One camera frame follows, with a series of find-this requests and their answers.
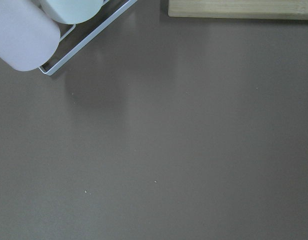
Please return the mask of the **pale green cup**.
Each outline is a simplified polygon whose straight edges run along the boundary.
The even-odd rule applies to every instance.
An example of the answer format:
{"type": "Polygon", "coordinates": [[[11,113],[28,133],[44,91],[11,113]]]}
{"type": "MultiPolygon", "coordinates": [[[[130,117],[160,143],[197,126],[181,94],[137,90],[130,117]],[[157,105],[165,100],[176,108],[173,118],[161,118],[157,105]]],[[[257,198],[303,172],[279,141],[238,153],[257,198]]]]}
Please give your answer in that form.
{"type": "Polygon", "coordinates": [[[103,0],[40,0],[42,10],[61,24],[80,24],[93,18],[102,8],[103,0]]]}

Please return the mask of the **lavender plastic cup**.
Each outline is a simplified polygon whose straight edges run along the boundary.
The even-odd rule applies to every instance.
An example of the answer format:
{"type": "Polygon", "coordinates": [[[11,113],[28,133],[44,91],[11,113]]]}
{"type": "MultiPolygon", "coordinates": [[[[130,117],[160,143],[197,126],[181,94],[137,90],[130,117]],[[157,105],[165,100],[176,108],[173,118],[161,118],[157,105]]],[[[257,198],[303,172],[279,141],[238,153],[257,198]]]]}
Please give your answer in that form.
{"type": "Polygon", "coordinates": [[[0,0],[0,58],[17,71],[45,64],[59,46],[59,26],[31,0],[0,0]]]}

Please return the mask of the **bamboo cutting board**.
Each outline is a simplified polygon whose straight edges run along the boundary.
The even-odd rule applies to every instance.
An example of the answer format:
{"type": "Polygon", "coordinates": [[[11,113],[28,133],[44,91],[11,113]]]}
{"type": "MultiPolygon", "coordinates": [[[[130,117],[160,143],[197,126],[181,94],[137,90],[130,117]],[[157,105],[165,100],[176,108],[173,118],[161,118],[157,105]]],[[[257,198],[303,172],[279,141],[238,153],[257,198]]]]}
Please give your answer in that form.
{"type": "Polygon", "coordinates": [[[168,15],[308,21],[308,0],[170,0],[168,15]]]}

